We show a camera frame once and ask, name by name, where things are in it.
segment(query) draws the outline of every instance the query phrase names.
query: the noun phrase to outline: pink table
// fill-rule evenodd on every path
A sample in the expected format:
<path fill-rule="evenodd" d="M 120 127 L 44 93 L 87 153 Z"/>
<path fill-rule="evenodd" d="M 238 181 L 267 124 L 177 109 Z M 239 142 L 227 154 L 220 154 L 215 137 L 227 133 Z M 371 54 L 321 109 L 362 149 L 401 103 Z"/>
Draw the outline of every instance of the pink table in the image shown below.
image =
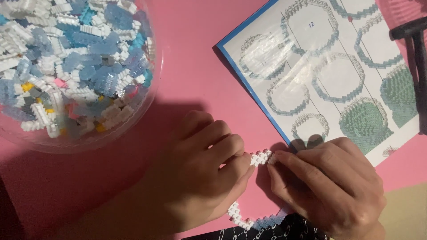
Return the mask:
<path fill-rule="evenodd" d="M 249 152 L 284 146 L 277 144 L 283 142 L 280 135 L 212 50 L 266 1 L 155 0 L 153 24 L 164 49 L 161 86 L 144 118 L 110 145 L 75 155 L 51 155 L 0 139 L 0 175 L 26 233 L 37 236 L 135 182 L 176 121 L 191 109 L 225 120 L 243 137 Z M 416 136 L 377 167 L 386 190 L 427 181 L 426 145 L 427 137 Z M 240 199 L 244 216 L 261 217 L 279 209 L 275 202 L 281 203 L 268 198 L 272 195 L 268 181 L 265 168 L 253 175 Z M 250 208 L 253 204 L 260 207 Z M 232 226 L 223 217 L 177 238 Z"/>

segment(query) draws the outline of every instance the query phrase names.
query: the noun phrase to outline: pile of building blocks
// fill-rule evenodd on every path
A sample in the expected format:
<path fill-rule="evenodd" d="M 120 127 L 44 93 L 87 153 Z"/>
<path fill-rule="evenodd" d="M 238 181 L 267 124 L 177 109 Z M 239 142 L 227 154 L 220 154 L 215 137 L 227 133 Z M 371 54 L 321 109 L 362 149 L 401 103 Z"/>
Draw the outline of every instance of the pile of building blocks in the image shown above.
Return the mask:
<path fill-rule="evenodd" d="M 0 2 L 2 114 L 51 138 L 113 129 L 151 85 L 152 37 L 129 0 Z"/>

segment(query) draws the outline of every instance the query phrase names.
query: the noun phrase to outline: beige surface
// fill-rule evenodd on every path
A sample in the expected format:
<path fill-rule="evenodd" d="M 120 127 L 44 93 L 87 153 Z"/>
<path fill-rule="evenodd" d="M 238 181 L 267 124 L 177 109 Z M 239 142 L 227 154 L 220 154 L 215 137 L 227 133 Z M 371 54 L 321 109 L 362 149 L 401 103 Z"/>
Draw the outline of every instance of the beige surface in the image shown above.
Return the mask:
<path fill-rule="evenodd" d="M 427 240 L 427 184 L 386 193 L 380 217 L 386 240 Z"/>

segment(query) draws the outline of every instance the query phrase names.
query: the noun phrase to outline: blue border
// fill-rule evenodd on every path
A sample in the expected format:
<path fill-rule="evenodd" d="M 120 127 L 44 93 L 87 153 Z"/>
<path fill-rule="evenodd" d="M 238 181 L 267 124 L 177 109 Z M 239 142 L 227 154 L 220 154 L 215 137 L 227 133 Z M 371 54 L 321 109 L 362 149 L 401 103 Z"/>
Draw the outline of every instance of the blue border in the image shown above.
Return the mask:
<path fill-rule="evenodd" d="M 262 6 L 258 11 L 256 11 L 252 16 L 250 16 L 248 19 L 246 19 L 243 23 L 241 23 L 236 29 L 234 29 L 231 33 L 229 33 L 225 38 L 223 38 L 219 43 L 216 44 L 216 46 L 219 48 L 219 50 L 224 54 L 228 62 L 233 67 L 234 71 L 239 75 L 240 80 L 242 80 L 243 84 L 246 86 L 248 91 L 251 93 L 252 97 L 258 104 L 258 106 L 261 108 L 261 110 L 264 112 L 264 114 L 268 117 L 270 122 L 273 124 L 273 126 L 276 128 L 276 130 L 279 132 L 279 134 L 282 136 L 282 138 L 285 140 L 285 142 L 288 144 L 289 147 L 295 150 L 295 148 L 292 146 L 291 141 L 289 138 L 285 135 L 283 130 L 279 127 L 277 122 L 273 119 L 271 114 L 267 111 L 266 107 L 254 90 L 252 89 L 251 85 L 248 83 L 246 78 L 243 76 L 242 72 L 234 62 L 234 60 L 231 58 L 230 54 L 225 50 L 224 45 L 228 43 L 232 38 L 234 38 L 239 32 L 241 32 L 243 29 L 245 29 L 249 24 L 251 24 L 255 19 L 257 19 L 259 16 L 261 16 L 265 11 L 267 11 L 270 7 L 272 7 L 276 2 L 279 0 L 270 0 L 268 1 L 264 6 Z"/>

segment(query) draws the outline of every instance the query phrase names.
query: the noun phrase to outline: black patterned fabric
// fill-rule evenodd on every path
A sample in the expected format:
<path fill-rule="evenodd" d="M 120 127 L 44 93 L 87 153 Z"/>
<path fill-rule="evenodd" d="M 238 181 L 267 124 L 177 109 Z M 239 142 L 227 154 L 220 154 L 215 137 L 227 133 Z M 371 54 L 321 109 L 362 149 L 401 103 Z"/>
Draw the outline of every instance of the black patterned fabric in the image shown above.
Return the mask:
<path fill-rule="evenodd" d="M 182 240 L 329 240 L 319 229 L 313 227 L 298 214 L 286 216 L 280 225 L 263 230 L 228 228 Z"/>

